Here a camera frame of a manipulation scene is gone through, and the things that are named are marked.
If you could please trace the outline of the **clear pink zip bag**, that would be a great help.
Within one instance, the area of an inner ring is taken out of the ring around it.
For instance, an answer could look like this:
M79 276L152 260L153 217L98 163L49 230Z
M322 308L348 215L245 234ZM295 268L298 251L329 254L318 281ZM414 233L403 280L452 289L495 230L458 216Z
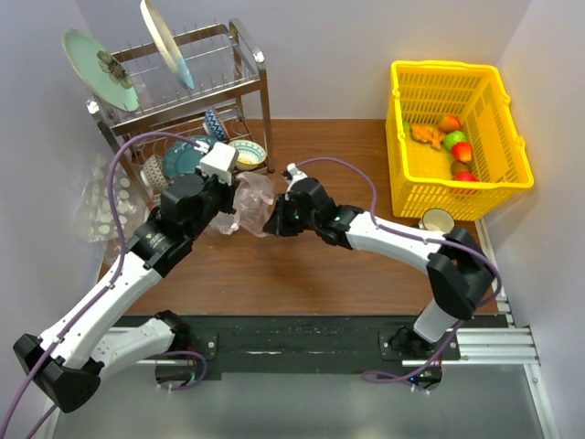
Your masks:
M267 233L263 227L268 221L275 200L274 184L265 175L242 172L236 175L239 185L236 189L234 214L219 214L206 227L210 236L231 235L244 229L252 235L263 238Z

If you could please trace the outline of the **red toy apple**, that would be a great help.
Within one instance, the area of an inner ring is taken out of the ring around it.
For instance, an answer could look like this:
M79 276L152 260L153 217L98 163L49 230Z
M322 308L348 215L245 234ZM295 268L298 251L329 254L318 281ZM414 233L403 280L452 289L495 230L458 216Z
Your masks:
M463 171L463 172L455 174L452 179L454 181L459 181L459 182L477 182L478 181L478 179L475 177L475 175L473 173L467 172L467 171Z

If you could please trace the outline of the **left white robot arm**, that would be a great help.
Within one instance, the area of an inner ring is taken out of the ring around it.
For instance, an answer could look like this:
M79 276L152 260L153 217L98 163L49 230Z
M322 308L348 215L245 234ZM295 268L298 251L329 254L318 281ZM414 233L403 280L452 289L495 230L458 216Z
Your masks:
M111 274L40 336L25 334L13 346L23 370L65 413L85 404L100 384L152 356L188 354L187 323L162 311L133 329L122 343L106 339L120 317L191 251L194 241L220 213L230 213L239 185L199 173L177 177L122 249Z

